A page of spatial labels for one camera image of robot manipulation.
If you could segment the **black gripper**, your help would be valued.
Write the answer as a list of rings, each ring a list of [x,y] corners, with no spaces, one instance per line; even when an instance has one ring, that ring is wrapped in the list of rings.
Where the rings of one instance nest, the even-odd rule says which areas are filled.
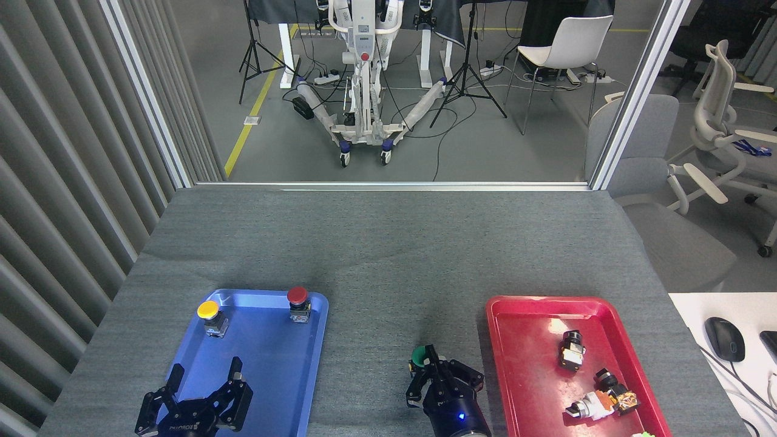
[[[175,363],[165,385],[145,393],[134,431],[139,436],[215,436],[218,430],[239,432],[244,426],[253,390],[242,376],[243,362],[231,360],[225,384],[208,398],[177,401],[177,392],[185,374]],[[161,406],[167,414],[158,419]]]
[[[434,345],[416,347],[409,366],[406,406],[422,408],[436,436],[492,435],[477,403],[477,392],[484,387],[480,371],[456,359],[441,359]]]

